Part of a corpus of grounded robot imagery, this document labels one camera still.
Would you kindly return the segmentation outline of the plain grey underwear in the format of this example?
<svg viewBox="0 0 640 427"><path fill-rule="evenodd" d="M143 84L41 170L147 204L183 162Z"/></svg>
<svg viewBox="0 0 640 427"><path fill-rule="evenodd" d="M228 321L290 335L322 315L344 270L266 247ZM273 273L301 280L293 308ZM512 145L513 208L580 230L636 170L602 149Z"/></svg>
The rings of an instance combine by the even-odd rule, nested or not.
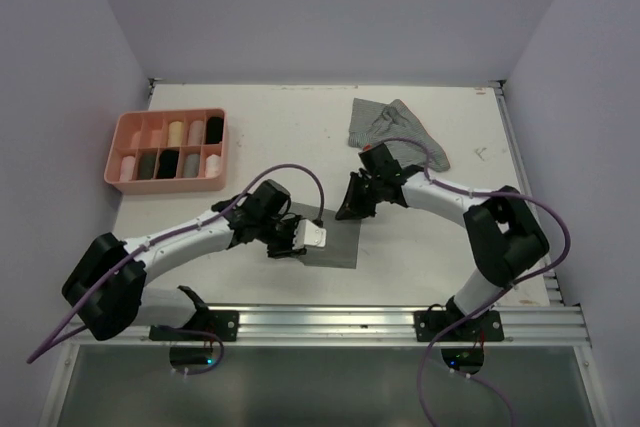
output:
<svg viewBox="0 0 640 427"><path fill-rule="evenodd" d="M336 212L328 208L323 212L323 227L327 232L324 248L308 247L297 260L309 267L355 269L361 232L359 220L339 221Z"/></svg>

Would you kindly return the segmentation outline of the beige navy-trimmed underwear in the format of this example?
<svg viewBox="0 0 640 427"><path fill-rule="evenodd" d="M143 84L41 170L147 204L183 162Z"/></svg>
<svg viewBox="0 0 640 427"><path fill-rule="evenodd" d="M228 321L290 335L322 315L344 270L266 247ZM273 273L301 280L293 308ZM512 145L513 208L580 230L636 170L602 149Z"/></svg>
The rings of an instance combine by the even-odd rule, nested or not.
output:
<svg viewBox="0 0 640 427"><path fill-rule="evenodd" d="M182 144L184 131L183 121L172 121L168 124L167 131L167 146L168 147L180 147Z"/></svg>

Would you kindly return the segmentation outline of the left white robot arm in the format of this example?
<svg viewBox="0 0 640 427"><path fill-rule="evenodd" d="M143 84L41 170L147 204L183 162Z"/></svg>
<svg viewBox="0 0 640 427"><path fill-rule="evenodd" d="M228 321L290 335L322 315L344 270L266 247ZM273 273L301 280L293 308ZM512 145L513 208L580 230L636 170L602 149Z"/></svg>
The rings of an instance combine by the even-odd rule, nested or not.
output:
<svg viewBox="0 0 640 427"><path fill-rule="evenodd" d="M273 180L254 192L214 204L172 229L120 240L107 233L87 249L62 288L97 341L131 326L149 326L168 339L197 339L212 332L207 303L190 287L156 289L152 282L192 260L254 241L270 258L298 257L324 244L324 231L289 212L289 192Z"/></svg>

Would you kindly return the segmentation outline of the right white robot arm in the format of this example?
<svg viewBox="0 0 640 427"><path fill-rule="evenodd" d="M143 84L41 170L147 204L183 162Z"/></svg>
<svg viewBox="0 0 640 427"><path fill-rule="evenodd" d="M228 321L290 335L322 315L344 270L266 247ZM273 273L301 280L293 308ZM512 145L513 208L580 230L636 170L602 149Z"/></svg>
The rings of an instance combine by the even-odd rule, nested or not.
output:
<svg viewBox="0 0 640 427"><path fill-rule="evenodd" d="M546 235L517 189L471 193L446 187L419 165L401 166L384 144L359 157L362 167L350 174L336 220L367 219L379 204L390 203L435 214L466 231L476 269L443 311L427 316L427 326L470 338L481 327L480 306L549 252Z"/></svg>

